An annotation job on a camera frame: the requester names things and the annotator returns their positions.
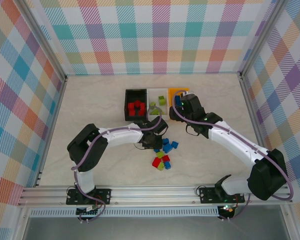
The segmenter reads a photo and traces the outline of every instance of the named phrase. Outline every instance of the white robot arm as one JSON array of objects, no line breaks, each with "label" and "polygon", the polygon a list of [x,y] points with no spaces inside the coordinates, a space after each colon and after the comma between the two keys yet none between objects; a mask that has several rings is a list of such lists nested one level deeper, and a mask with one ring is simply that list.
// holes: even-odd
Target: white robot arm
[{"label": "white robot arm", "polygon": [[151,122],[136,122],[116,128],[97,128],[93,123],[85,126],[67,147],[71,160],[76,166],[80,165],[76,176],[82,191],[89,193],[95,189],[93,168],[106,149],[127,143],[141,143],[146,149],[161,149],[163,143],[159,134],[168,125],[163,119],[158,123],[159,119],[158,116]]},{"label": "white robot arm", "polygon": [[214,112],[206,113],[194,93],[186,92],[180,102],[181,106],[170,107],[172,120],[186,122],[187,127],[192,127],[198,135],[224,146],[251,171],[247,177],[227,175],[219,180],[215,184],[215,193],[220,200],[239,193],[252,193],[261,200],[267,200],[286,183],[282,172],[274,166],[277,164],[287,177],[284,156],[279,150],[269,151],[249,141]]}]

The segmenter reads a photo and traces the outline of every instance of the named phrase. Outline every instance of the plaid wallpaper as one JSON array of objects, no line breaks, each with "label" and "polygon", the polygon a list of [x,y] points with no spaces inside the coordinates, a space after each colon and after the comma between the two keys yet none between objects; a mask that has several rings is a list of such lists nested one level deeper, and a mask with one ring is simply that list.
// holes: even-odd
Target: plaid wallpaper
[{"label": "plaid wallpaper", "polygon": [[262,7],[275,2],[27,1],[65,71],[77,75],[237,72],[270,15]]},{"label": "plaid wallpaper", "polygon": [[242,70],[243,70],[243,68],[244,68],[244,66],[247,62],[247,59],[250,56],[250,53],[251,53],[252,49],[255,47],[255,45],[256,45],[259,37],[260,37],[261,32],[263,31],[264,27],[266,26],[266,23],[267,23],[269,17],[271,16],[272,11],[275,8],[275,5],[276,5],[277,1],[278,0],[271,0],[271,3],[269,5],[268,9],[266,10],[266,13],[265,13],[264,17],[263,17],[257,31],[255,32],[255,34],[253,36],[253,39],[252,39],[252,41],[249,45],[249,48],[248,48],[248,50],[246,51],[246,53],[244,55],[243,61],[242,61],[241,65],[238,69],[238,72],[242,72]]},{"label": "plaid wallpaper", "polygon": [[35,177],[61,85],[13,0],[0,0],[0,240]]},{"label": "plaid wallpaper", "polygon": [[280,149],[300,220],[300,0],[290,0],[246,76],[264,140]]}]

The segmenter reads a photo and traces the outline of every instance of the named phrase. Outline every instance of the lime green cube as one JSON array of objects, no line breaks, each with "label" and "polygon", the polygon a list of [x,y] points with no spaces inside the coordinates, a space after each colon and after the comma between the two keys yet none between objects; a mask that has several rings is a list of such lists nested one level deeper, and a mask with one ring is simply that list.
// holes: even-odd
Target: lime green cube
[{"label": "lime green cube", "polygon": [[154,101],[152,103],[150,103],[150,109],[154,109],[155,105],[156,105],[156,103]]},{"label": "lime green cube", "polygon": [[158,152],[156,153],[156,156],[157,156],[159,159],[161,159],[164,155],[165,155],[165,154],[164,154],[163,151],[158,151]]},{"label": "lime green cube", "polygon": [[150,112],[150,115],[158,115],[158,114],[159,114],[158,108],[156,108],[155,110],[153,110],[152,112]]},{"label": "lime green cube", "polygon": [[165,164],[163,162],[160,162],[157,169],[162,171],[165,168]]},{"label": "lime green cube", "polygon": [[159,96],[159,105],[160,106],[166,105],[166,99],[164,96]]}]

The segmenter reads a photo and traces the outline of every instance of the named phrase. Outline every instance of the red block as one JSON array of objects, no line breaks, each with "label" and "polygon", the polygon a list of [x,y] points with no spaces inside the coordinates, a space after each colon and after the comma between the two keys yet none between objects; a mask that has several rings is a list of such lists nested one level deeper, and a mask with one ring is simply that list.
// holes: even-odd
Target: red block
[{"label": "red block", "polygon": [[136,115],[136,111],[135,110],[129,110],[129,116],[135,116]]},{"label": "red block", "polygon": [[146,111],[146,104],[144,102],[140,103],[140,110]]},{"label": "red block", "polygon": [[162,158],[162,161],[165,163],[165,162],[170,162],[170,158],[168,157],[168,155],[165,155],[163,156]]},{"label": "red block", "polygon": [[140,108],[140,104],[141,104],[141,102],[139,100],[136,100],[134,102],[134,105],[135,105],[136,108]]},{"label": "red block", "polygon": [[154,160],[153,160],[153,163],[152,163],[152,166],[154,166],[155,168],[157,168],[159,166],[159,164],[161,163],[161,159],[156,157]]},{"label": "red block", "polygon": [[141,109],[141,110],[138,111],[138,116],[144,116],[145,113],[146,113],[145,110]]},{"label": "red block", "polygon": [[135,104],[133,102],[128,103],[128,109],[129,110],[134,110],[135,109]]}]

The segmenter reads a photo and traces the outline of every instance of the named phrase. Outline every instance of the floor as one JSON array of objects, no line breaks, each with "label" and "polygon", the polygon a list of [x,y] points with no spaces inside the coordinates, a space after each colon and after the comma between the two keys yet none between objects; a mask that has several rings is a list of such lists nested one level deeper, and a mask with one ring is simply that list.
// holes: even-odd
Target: floor
[{"label": "floor", "polygon": [[[188,87],[206,112],[215,112],[251,141],[255,133],[236,74],[144,74],[71,76],[68,79],[41,186],[74,184],[67,145],[84,126],[97,128],[127,125],[124,119],[125,89]],[[186,124],[168,121],[165,137],[179,142],[169,153],[171,169],[152,166],[153,150],[124,144],[106,150],[94,168],[96,185],[193,185],[215,183],[227,174],[248,175],[246,166],[219,144],[186,133]]]}]

